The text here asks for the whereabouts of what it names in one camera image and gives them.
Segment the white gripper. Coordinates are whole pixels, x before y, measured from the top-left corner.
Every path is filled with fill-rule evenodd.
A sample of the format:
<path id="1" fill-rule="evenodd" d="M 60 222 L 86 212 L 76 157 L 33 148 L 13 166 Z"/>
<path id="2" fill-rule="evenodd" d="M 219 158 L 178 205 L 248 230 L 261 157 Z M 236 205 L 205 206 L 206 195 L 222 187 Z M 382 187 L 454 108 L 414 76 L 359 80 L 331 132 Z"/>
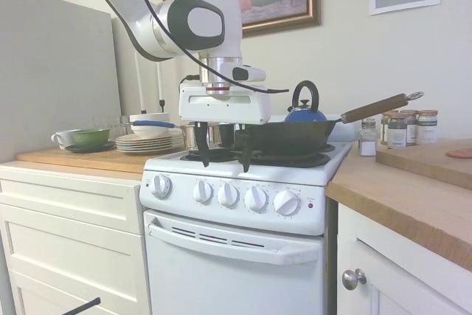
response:
<path id="1" fill-rule="evenodd" d="M 208 123 L 262 125 L 271 118 L 270 97 L 237 86 L 226 93 L 208 94 L 200 83 L 180 85 L 178 113 L 183 121 L 193 121 L 194 136 L 204 167 L 209 166 L 207 143 Z M 247 173 L 251 164 L 251 130 L 241 128 L 235 132 L 235 147 L 240 150 L 240 163 Z"/>

